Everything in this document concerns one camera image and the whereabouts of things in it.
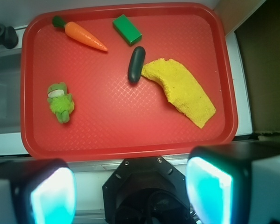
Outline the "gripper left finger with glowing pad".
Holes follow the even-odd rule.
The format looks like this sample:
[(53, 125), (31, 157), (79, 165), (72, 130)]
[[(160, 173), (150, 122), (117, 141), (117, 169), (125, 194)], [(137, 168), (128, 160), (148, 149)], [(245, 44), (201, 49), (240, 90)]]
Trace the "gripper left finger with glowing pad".
[(0, 224), (71, 224), (74, 172), (61, 159), (0, 162)]

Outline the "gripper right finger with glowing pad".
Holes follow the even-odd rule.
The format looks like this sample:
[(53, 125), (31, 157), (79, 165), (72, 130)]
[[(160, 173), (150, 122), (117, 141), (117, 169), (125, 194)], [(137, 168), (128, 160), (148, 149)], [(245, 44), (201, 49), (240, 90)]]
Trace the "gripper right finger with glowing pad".
[(280, 224), (280, 143), (198, 146), (186, 165), (190, 204), (204, 224)]

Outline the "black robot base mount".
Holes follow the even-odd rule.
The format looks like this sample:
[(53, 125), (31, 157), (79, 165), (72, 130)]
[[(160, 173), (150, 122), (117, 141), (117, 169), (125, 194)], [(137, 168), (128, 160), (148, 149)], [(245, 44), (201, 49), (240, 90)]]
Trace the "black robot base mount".
[(194, 224), (185, 175), (163, 157), (125, 159), (102, 187), (109, 224)]

